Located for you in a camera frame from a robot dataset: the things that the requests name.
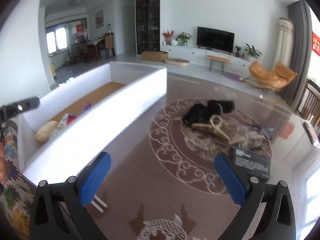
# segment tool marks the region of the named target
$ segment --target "metal screw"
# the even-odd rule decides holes
[[[280,181],[280,185],[281,185],[282,187],[286,187],[286,186],[287,186],[287,183],[286,183],[285,181],[281,180],[281,181]]]
[[[258,183],[258,182],[259,182],[258,178],[256,178],[256,177],[251,177],[251,178],[250,178],[250,181],[251,181],[252,183]]]
[[[76,181],[76,178],[77,178],[76,176],[71,176],[71,177],[68,178],[68,182],[69,183],[73,183],[73,182]]]
[[[41,181],[39,182],[39,186],[40,186],[40,187],[43,187],[45,184],[46,184],[46,181],[45,181],[45,180],[41,180]]]

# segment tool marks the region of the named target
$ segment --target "flat screen tv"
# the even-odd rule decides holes
[[[234,33],[198,27],[197,46],[232,52]]]

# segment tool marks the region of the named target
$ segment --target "ceiling light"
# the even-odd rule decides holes
[[[83,3],[85,0],[70,0],[69,5],[77,5]]]

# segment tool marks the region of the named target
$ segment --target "purple object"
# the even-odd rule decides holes
[[[87,111],[88,109],[90,109],[92,107],[92,105],[90,103],[86,103],[84,108],[82,109],[81,113]]]
[[[234,82],[239,82],[241,83],[242,81],[240,80],[240,76],[236,75],[236,74],[232,74],[232,73],[224,73],[223,74],[226,78],[231,79]]]

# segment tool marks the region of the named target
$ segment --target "blue textured pad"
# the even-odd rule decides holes
[[[224,185],[226,185],[233,202],[243,207],[247,200],[245,187],[221,155],[218,154],[215,157],[214,165]]]
[[[93,168],[91,174],[84,181],[79,190],[79,201],[84,207],[91,203],[100,184],[105,178],[111,166],[111,156],[109,153],[104,153],[98,164]]]

